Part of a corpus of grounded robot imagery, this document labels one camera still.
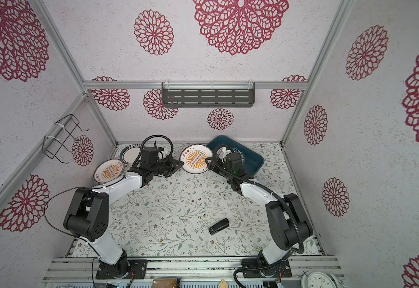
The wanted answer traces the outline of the green red rim plate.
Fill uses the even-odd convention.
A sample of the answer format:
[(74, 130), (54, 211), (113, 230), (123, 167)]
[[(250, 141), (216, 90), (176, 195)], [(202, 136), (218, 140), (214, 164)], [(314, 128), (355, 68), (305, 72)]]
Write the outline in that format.
[(133, 164), (140, 153), (140, 144), (126, 146), (119, 155), (119, 159), (126, 165)]

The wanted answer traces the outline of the orange sunburst plate back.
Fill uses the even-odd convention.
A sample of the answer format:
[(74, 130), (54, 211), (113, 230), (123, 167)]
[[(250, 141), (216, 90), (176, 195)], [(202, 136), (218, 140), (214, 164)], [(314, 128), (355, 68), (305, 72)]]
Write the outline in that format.
[(195, 144), (184, 148), (179, 156), (183, 162), (182, 168), (189, 174), (202, 174), (208, 170), (207, 158), (211, 158), (213, 152), (204, 145)]

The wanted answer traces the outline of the orange sunburst plate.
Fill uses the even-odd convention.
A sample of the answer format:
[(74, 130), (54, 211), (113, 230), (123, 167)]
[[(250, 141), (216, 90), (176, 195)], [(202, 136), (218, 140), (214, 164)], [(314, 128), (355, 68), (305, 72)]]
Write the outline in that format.
[(120, 159), (113, 158), (101, 163), (94, 171), (93, 178), (97, 183), (107, 183), (117, 179), (124, 171), (124, 163)]
[(211, 158), (213, 152), (204, 145), (195, 144), (184, 148), (179, 156), (183, 162), (182, 168), (189, 174), (202, 174), (208, 170), (207, 158)]

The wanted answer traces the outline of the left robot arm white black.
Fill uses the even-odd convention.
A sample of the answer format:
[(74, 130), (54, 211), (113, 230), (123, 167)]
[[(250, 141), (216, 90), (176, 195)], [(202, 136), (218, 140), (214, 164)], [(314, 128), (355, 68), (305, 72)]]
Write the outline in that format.
[(154, 177), (168, 178), (183, 167), (184, 162), (169, 154), (159, 159), (162, 148), (141, 149), (139, 165), (128, 170), (123, 177), (103, 186), (78, 188), (64, 219), (64, 228), (87, 241), (106, 265), (116, 265), (124, 251), (107, 231), (109, 206), (126, 194), (140, 189)]

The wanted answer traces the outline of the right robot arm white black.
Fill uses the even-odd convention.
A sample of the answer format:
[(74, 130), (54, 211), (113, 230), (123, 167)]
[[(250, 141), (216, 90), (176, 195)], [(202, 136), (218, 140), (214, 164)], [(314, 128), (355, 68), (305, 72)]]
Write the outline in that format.
[(244, 173), (241, 156), (230, 152), (223, 158), (209, 157), (208, 169), (225, 177), (231, 188), (265, 209), (271, 242), (261, 250), (259, 260), (272, 265), (292, 254), (303, 254), (304, 241), (313, 236), (313, 228), (299, 197), (274, 192)]

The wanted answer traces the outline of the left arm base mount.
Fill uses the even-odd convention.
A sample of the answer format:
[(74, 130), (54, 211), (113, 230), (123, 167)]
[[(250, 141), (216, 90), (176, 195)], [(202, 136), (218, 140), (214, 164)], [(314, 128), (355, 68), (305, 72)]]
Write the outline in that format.
[(148, 266), (147, 260), (137, 259), (120, 259), (117, 264), (109, 265), (99, 260), (99, 268), (97, 269), (96, 280), (122, 280), (134, 279), (141, 280), (145, 278)]

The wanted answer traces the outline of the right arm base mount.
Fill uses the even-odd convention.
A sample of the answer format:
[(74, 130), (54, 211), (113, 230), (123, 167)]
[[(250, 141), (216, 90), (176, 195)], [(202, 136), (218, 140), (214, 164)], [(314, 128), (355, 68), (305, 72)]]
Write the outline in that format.
[(245, 258), (241, 261), (242, 269), (250, 269), (250, 271), (243, 271), (244, 278), (290, 278), (292, 277), (292, 270), (288, 260), (279, 260), (275, 265), (269, 268), (262, 267), (267, 264), (262, 264), (259, 259)]

